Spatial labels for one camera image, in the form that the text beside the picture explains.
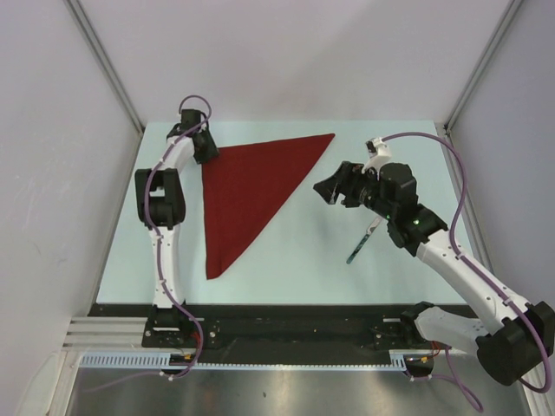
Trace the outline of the aluminium front frame rail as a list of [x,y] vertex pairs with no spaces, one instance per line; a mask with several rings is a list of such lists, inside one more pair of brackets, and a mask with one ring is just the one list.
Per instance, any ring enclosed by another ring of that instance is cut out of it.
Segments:
[[[312,342],[345,342],[372,350],[406,345],[402,325],[381,317],[317,318],[286,317],[220,317],[200,321],[204,348],[222,350],[235,341],[262,341],[277,345],[300,345]],[[107,317],[79,318],[69,324],[64,340],[68,347],[191,349],[196,346],[198,330],[192,325],[184,329],[170,325],[154,326],[146,319],[113,320]]]

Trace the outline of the red cloth napkin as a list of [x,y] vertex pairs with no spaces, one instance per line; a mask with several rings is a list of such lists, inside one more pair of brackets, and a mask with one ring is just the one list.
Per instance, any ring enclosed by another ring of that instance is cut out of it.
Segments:
[[334,133],[226,146],[203,165],[206,278],[248,249],[323,156]]

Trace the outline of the left aluminium frame post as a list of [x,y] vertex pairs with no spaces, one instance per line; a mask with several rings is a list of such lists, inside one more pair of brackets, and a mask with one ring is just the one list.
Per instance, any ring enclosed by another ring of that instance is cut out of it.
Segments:
[[92,20],[81,1],[78,0],[63,0],[70,16],[75,22],[76,27],[80,31],[84,42],[95,59],[100,71],[102,72],[105,81],[108,83],[112,93],[120,105],[127,120],[131,123],[134,130],[141,137],[146,130],[146,127],[140,120],[138,111],[132,103],[130,96],[122,82],[108,52],[99,37]]

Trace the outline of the knife with dark handle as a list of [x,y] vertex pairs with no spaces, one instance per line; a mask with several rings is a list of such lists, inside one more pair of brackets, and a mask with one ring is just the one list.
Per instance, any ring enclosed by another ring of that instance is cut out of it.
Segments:
[[373,233],[378,228],[378,226],[382,223],[382,221],[383,221],[383,218],[380,217],[380,216],[376,216],[372,220],[372,222],[370,223],[370,225],[366,229],[366,231],[365,231],[364,235],[362,236],[361,240],[359,241],[359,243],[353,249],[351,254],[348,256],[348,258],[346,260],[346,264],[351,264],[354,261],[354,259],[358,255],[358,253],[361,251],[362,247],[368,242],[369,238],[373,235]]

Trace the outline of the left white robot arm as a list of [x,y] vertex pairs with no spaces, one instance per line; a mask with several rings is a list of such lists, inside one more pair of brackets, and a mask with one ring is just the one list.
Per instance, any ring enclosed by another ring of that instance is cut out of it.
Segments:
[[134,173],[139,220],[147,227],[154,255],[153,306],[171,309],[185,301],[180,283],[179,235],[186,218],[180,174],[189,161],[204,165],[219,156],[209,130],[209,115],[194,108],[180,110],[180,122],[166,137],[166,147],[151,169]]

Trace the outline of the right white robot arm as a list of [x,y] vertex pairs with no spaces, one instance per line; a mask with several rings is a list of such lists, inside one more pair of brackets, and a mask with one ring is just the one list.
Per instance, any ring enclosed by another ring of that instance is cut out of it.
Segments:
[[504,286],[451,239],[447,224],[419,203],[417,181],[407,165],[380,170],[344,161],[313,186],[329,205],[364,206],[387,222],[395,246],[438,273],[476,314],[469,319],[421,302],[403,315],[402,341],[419,348],[426,341],[477,357],[499,384],[511,386],[554,351],[554,311],[532,304]]

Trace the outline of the right aluminium frame post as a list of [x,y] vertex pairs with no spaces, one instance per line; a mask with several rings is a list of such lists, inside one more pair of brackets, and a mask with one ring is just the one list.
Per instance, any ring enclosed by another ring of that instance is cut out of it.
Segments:
[[460,92],[459,97],[454,103],[452,110],[449,112],[447,119],[442,124],[442,128],[447,135],[453,131],[460,115],[467,107],[468,102],[471,100],[474,91],[479,86],[481,79],[492,63],[495,54],[504,42],[506,35],[512,27],[513,22],[515,21],[523,4],[523,0],[511,0],[505,7],[493,30],[493,33],[489,37],[485,48],[481,52],[478,61],[474,65],[473,70],[467,79],[467,82]]

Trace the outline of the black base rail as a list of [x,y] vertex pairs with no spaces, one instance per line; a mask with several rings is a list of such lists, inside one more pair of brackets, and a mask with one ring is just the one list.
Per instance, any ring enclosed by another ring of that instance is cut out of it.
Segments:
[[192,360],[200,348],[203,364],[364,366],[389,363],[389,353],[439,352],[433,341],[411,335],[395,305],[189,305],[189,322],[177,309],[146,304],[93,305],[91,317],[144,319],[145,348],[177,351],[173,364]]

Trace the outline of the aluminium frame post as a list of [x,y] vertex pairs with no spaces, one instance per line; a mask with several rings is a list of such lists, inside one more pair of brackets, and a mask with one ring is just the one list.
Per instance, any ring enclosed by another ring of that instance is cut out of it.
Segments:
[[523,4],[523,0],[511,0],[505,7],[493,30],[493,33],[489,37],[485,48],[481,52],[478,61],[474,65],[473,70],[467,79],[467,82],[460,92],[459,97],[454,103],[452,110],[449,112],[447,119],[442,124],[442,128],[447,135],[453,131],[460,115],[467,107],[468,102],[471,100],[474,91],[479,86],[481,79],[492,63],[495,54],[504,42],[506,35],[512,27],[513,22],[515,21]]
[[92,20],[81,1],[78,0],[63,0],[70,16],[75,22],[76,27],[80,31],[84,42],[95,59],[100,71],[102,72],[105,81],[108,83],[112,93],[120,105],[127,120],[131,123],[134,130],[141,137],[146,130],[146,127],[140,120],[138,111],[132,103],[130,96],[122,82],[108,52],[99,37]]

